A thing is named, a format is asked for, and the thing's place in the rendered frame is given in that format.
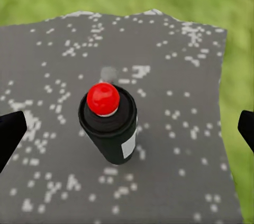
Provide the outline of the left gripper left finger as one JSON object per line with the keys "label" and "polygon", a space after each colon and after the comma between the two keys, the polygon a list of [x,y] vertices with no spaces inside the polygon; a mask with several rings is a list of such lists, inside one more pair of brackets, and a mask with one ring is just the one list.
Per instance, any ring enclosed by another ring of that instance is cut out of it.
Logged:
{"label": "left gripper left finger", "polygon": [[26,131],[27,123],[22,111],[0,117],[0,173]]}

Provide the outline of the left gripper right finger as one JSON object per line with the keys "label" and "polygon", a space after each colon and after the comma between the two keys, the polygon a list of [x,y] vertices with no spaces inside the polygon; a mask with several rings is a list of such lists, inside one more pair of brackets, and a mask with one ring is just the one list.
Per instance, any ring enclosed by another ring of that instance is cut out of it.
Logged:
{"label": "left gripper right finger", "polygon": [[242,111],[239,119],[238,130],[254,152],[254,113]]}

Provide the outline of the pesticide atomizer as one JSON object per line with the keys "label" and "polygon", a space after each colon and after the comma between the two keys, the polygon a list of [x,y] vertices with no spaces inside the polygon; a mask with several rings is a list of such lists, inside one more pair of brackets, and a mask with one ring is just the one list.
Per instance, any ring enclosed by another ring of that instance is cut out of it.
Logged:
{"label": "pesticide atomizer", "polygon": [[104,66],[104,82],[85,93],[79,108],[81,125],[113,165],[123,165],[132,158],[138,127],[133,96],[112,84],[118,73],[115,67]]}

